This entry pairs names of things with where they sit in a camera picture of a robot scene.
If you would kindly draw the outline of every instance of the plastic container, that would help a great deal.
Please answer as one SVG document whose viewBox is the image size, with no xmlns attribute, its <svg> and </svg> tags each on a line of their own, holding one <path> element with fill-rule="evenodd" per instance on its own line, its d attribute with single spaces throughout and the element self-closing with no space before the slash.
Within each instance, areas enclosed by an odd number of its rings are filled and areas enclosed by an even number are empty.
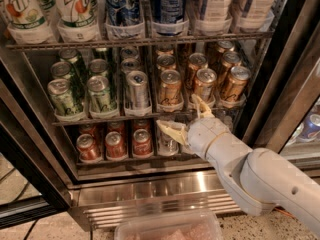
<svg viewBox="0 0 320 240">
<path fill-rule="evenodd" d="M 142 216 L 120 224 L 115 240 L 222 240 L 216 215 L 208 209 Z"/>
<path fill-rule="evenodd" d="M 233 33 L 267 31 L 274 19 L 274 14 L 271 10 L 265 19 L 251 19 L 242 17 L 242 11 L 237 5 L 232 6 L 231 14 L 233 16 L 233 21 L 230 26 L 230 30 Z"/>
<path fill-rule="evenodd" d="M 101 31 L 98 20 L 91 26 L 81 28 L 65 27 L 62 20 L 58 23 L 60 35 L 65 43 L 68 42 L 88 42 L 102 40 Z"/>
<path fill-rule="evenodd" d="M 107 17 L 105 23 L 107 29 L 107 35 L 109 40 L 119 40 L 119 39 L 139 39 L 145 38 L 145 21 L 143 6 L 140 4 L 140 22 L 137 25 L 132 26 L 114 26 L 111 25 Z"/>
</svg>

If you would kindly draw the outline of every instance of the black cable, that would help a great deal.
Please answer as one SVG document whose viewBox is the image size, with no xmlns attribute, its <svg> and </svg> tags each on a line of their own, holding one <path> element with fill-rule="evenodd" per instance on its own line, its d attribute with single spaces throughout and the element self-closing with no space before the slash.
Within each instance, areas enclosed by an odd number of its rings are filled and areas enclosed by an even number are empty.
<svg viewBox="0 0 320 240">
<path fill-rule="evenodd" d="M 15 170 L 16 170 L 16 168 L 13 168 L 13 169 L 11 169 L 9 172 L 7 172 L 7 173 L 0 179 L 0 184 L 1 184 L 6 178 L 8 178 Z"/>
<path fill-rule="evenodd" d="M 27 234 L 25 235 L 25 237 L 23 238 L 23 240 L 27 240 L 28 239 L 29 235 L 31 234 L 31 231 L 33 230 L 34 226 L 37 224 L 38 221 L 39 220 L 35 220 L 32 223 L 31 227 L 29 228 L 29 230 L 28 230 Z"/>
</svg>

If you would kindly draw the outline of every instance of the green can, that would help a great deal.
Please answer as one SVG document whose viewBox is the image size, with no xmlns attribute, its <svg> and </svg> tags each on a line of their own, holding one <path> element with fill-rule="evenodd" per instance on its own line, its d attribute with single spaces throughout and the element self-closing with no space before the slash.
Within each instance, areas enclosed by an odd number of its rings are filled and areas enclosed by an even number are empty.
<svg viewBox="0 0 320 240">
<path fill-rule="evenodd" d="M 86 85 L 89 78 L 89 71 L 84 63 L 82 54 L 76 49 L 64 49 L 60 50 L 59 57 L 61 61 L 67 61 L 75 68 L 81 84 Z"/>
<path fill-rule="evenodd" d="M 91 100 L 91 110 L 96 113 L 108 112 L 117 108 L 108 78 L 92 76 L 87 83 Z"/>
<path fill-rule="evenodd" d="M 71 116 L 83 112 L 83 105 L 70 88 L 70 81 L 55 79 L 48 84 L 49 97 L 60 116 Z"/>
<path fill-rule="evenodd" d="M 80 99 L 84 98 L 84 88 L 74 67 L 66 61 L 56 62 L 51 66 L 53 79 L 67 79 L 70 81 L 70 89 Z"/>
</svg>

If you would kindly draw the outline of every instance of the red can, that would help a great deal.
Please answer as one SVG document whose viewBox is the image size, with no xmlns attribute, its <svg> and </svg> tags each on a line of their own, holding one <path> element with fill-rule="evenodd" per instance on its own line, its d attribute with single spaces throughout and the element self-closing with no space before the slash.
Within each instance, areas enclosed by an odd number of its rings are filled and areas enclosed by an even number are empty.
<svg viewBox="0 0 320 240">
<path fill-rule="evenodd" d="M 80 161 L 83 163 L 96 163 L 102 160 L 99 146 L 90 134 L 82 134 L 77 139 L 77 149 L 80 152 Z"/>
<path fill-rule="evenodd" d="M 124 139 L 118 132 L 109 132 L 105 138 L 105 145 L 106 157 L 109 160 L 122 160 L 128 156 Z"/>
<path fill-rule="evenodd" d="M 133 154 L 136 157 L 146 157 L 152 153 L 151 135 L 144 129 L 136 130 L 132 138 Z"/>
</svg>

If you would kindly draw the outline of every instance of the refrigerator shelf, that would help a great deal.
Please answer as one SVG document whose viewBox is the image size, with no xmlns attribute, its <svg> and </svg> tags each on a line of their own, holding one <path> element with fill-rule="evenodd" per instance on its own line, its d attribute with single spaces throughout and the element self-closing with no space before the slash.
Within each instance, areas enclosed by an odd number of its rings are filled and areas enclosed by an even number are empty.
<svg viewBox="0 0 320 240">
<path fill-rule="evenodd" d="M 183 37 L 166 37 L 166 38 L 141 38 L 126 40 L 103 40 L 87 43 L 52 43 L 52 44 L 34 44 L 18 45 L 13 41 L 8 41 L 6 47 L 13 51 L 50 51 L 60 49 L 92 49 L 101 47 L 124 47 L 124 46 L 149 46 L 159 44 L 185 44 L 197 42 L 216 42 L 221 40 L 249 40 L 272 38 L 273 31 L 241 33 L 241 34 L 223 34 L 216 36 L 183 36 Z"/>
</svg>

